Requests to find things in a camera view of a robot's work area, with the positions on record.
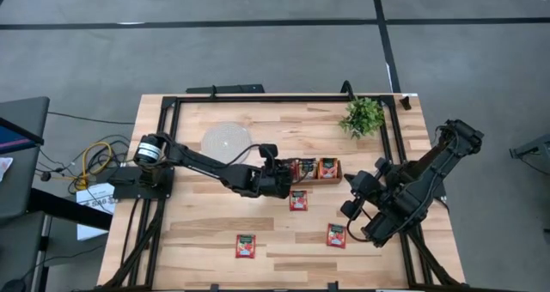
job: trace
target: computer screen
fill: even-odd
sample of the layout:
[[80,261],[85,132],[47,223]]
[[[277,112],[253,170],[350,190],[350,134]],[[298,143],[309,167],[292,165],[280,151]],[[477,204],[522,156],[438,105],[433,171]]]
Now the computer screen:
[[10,123],[0,119],[0,154],[6,154],[17,150],[28,149],[43,143],[39,137]]

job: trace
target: potted plant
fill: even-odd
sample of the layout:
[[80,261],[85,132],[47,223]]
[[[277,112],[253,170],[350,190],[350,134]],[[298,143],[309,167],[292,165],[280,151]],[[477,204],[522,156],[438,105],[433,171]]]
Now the potted plant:
[[339,126],[344,132],[350,132],[351,138],[359,139],[367,134],[372,136],[384,123],[384,111],[369,98],[356,98],[348,104],[346,111],[349,115],[340,120]]

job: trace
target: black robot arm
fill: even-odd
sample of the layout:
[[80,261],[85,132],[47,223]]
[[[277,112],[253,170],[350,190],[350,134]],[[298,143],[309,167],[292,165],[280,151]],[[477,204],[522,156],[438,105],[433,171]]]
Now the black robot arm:
[[278,155],[277,146],[253,146],[258,146],[260,156],[266,158],[263,167],[222,163],[201,155],[184,144],[176,143],[166,133],[149,134],[143,136],[137,146],[134,162],[144,171],[139,181],[150,186],[155,185],[164,168],[187,167],[218,179],[225,187],[242,197],[257,198],[264,195],[287,198],[292,185],[292,174],[288,167],[275,159]]
[[[345,176],[355,199],[346,201],[340,210],[353,221],[365,201],[378,208],[361,228],[366,240],[375,246],[384,246],[395,233],[422,222],[443,179],[464,156],[480,151],[483,134],[461,120],[447,120],[438,129],[438,144],[420,160],[393,165],[381,158],[376,163],[376,175],[360,171]],[[386,185],[379,181],[382,176]]]

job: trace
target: concrete floor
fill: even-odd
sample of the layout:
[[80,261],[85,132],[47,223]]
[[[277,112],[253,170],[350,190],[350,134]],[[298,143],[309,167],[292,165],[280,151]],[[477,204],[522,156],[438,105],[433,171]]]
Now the concrete floor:
[[[388,19],[550,16],[550,0],[382,3]],[[4,0],[0,6],[0,24],[375,16],[373,0]],[[550,24],[388,31],[401,89],[419,93],[429,130],[459,118],[486,134],[482,151],[445,182],[467,281],[550,290],[550,245],[542,235],[550,227],[550,179],[508,155],[508,148],[550,132],[544,121]],[[358,92],[389,91],[377,26],[0,31],[0,77],[0,100],[47,95],[52,111],[121,121],[135,118],[141,94],[212,84],[334,92],[348,79]],[[113,133],[129,136],[131,127],[50,116],[44,151],[69,161]],[[65,183],[35,186],[66,195]],[[101,256],[52,267],[47,289],[92,288]]]

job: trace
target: wooden tabletop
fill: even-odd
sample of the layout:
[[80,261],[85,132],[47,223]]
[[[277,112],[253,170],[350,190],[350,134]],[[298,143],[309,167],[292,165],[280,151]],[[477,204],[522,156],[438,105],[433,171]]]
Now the wooden tabletop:
[[[131,138],[131,157],[141,136],[156,132],[162,97],[142,96]],[[410,111],[401,105],[397,111],[407,158],[415,160],[431,146],[419,98],[412,97],[411,105]],[[176,140],[200,151],[205,132],[229,121],[245,126],[254,143],[277,144],[278,158],[338,157],[344,173],[374,173],[375,161],[384,155],[380,134],[351,140],[337,126],[345,114],[345,103],[184,103]],[[386,121],[397,160],[388,111]],[[263,161],[254,150],[246,163],[261,166]],[[307,190],[308,211],[290,212],[288,199],[241,198],[214,179],[176,168],[174,190],[162,224],[154,289],[208,289],[211,283],[220,284],[222,289],[323,289],[334,281],[339,281],[342,289],[407,286],[399,237],[394,236],[383,248],[350,237],[345,249],[326,245],[327,224],[347,222],[339,212],[342,203],[352,198],[345,180],[338,185],[296,189]],[[132,205],[133,201],[127,200],[116,206],[98,284],[119,268]],[[376,213],[370,204],[366,210]],[[128,252],[136,238],[139,211],[133,221]],[[360,217],[351,231],[361,235],[359,229],[367,222],[366,217]],[[446,209],[434,203],[422,227],[427,246],[442,266],[463,281]],[[256,235],[255,259],[235,258],[238,234]],[[412,243],[411,248],[421,282],[418,253]],[[144,282],[148,257],[148,252],[142,255],[139,283]]]

